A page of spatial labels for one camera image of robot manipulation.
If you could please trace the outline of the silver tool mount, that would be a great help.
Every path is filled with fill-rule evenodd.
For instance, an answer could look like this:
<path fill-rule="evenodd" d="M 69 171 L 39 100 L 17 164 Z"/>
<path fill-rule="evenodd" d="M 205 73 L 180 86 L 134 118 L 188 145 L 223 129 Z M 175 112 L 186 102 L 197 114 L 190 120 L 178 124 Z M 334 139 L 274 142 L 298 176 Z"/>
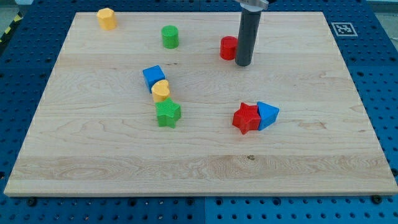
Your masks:
<path fill-rule="evenodd" d="M 240 6 L 251 12 L 259 12 L 268 9 L 268 0 L 235 0 Z"/>

